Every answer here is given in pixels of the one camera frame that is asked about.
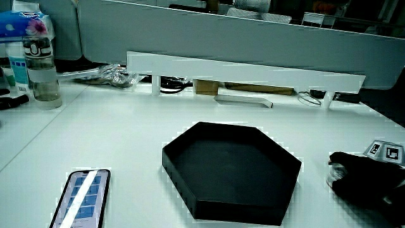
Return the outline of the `person's right hand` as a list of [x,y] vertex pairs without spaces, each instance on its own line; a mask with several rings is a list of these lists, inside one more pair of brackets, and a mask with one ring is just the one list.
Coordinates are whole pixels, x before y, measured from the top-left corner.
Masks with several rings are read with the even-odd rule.
[[375,140],[362,155],[333,152],[328,164],[338,197],[364,208],[404,205],[404,146]]

